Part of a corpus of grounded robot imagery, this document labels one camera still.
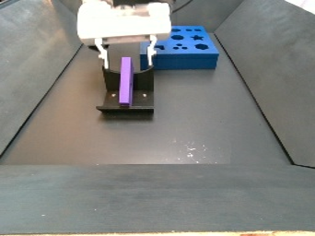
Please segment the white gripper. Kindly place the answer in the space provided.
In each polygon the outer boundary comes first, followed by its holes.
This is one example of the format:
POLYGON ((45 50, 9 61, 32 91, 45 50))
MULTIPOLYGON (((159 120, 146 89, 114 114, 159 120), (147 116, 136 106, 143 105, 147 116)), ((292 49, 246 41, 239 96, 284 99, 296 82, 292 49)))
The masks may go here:
POLYGON ((110 68, 108 51, 103 44, 150 40, 148 65, 156 54, 155 45, 171 32, 168 3, 151 2, 134 6, 111 6, 103 0, 84 0, 78 11, 78 36, 84 45, 96 46, 104 69, 110 68))

